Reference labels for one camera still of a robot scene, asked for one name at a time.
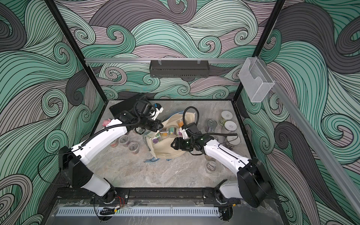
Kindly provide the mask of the clear plastic seed jar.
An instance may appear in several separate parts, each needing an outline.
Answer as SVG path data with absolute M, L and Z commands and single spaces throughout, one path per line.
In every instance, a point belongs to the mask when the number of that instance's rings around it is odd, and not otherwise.
M 130 153 L 136 155 L 139 153 L 139 144 L 137 142 L 130 142 L 128 145 L 128 150 Z

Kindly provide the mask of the clear red label jar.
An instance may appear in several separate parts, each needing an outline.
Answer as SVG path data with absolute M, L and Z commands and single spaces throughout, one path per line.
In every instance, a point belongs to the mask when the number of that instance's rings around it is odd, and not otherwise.
M 218 165 L 215 161 L 209 160 L 205 163 L 205 170 L 207 173 L 212 174 L 218 171 Z

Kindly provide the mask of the beige canvas tote bag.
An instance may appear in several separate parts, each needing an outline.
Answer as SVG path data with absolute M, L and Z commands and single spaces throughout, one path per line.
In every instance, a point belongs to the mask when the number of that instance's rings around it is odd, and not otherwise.
M 178 127 L 177 120 L 182 119 L 183 112 L 178 112 L 170 116 L 168 119 L 164 120 L 162 124 L 164 125 L 164 128 L 169 128 L 171 126 L 174 126 L 176 128 Z M 165 137 L 163 140 L 157 144 L 154 144 L 152 142 L 152 138 L 157 133 L 149 133 L 145 136 L 143 136 L 144 142 L 146 146 L 149 149 L 150 154 L 152 155 L 152 158 L 145 160 L 145 163 L 154 163 L 160 159 L 166 159 L 171 160 L 175 159 L 181 155 L 183 155 L 185 152 L 181 150 L 175 150 L 170 145 L 173 142 L 173 140 L 176 137 Z

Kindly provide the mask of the red label seed jar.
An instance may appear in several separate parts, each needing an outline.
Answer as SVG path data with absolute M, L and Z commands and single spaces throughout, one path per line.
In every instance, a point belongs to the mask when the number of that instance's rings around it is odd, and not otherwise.
M 118 144 L 119 144 L 119 140 L 116 139 L 116 140 L 114 140 L 114 141 L 112 141 L 112 142 L 110 143 L 110 146 L 111 146 L 112 148 L 115 148 L 115 147 L 118 146 Z

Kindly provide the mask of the green label seed jar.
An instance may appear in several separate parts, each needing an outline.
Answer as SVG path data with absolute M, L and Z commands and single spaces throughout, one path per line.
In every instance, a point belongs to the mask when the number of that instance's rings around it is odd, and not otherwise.
M 219 118 L 219 124 L 223 126 L 227 121 L 233 118 L 233 114 L 230 111 L 222 111 Z

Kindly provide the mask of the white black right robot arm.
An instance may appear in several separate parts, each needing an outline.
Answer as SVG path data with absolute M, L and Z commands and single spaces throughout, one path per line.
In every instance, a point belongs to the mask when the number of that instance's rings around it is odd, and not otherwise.
M 186 152 L 200 151 L 236 175 L 237 180 L 226 180 L 215 188 L 216 199 L 221 203 L 239 199 L 257 208 L 272 190 L 270 177 L 260 160 L 240 156 L 210 135 L 188 139 L 177 137 L 171 143 L 171 147 Z

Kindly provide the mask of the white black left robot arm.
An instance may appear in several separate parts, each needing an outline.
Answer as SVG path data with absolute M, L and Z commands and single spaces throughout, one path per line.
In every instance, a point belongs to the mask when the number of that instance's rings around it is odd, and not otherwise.
M 126 126 L 120 120 L 113 119 L 93 138 L 88 138 L 72 148 L 61 148 L 59 169 L 70 186 L 91 191 L 105 204 L 111 204 L 117 197 L 115 188 L 105 178 L 92 172 L 87 165 L 111 142 L 125 135 L 129 130 L 130 125 Z

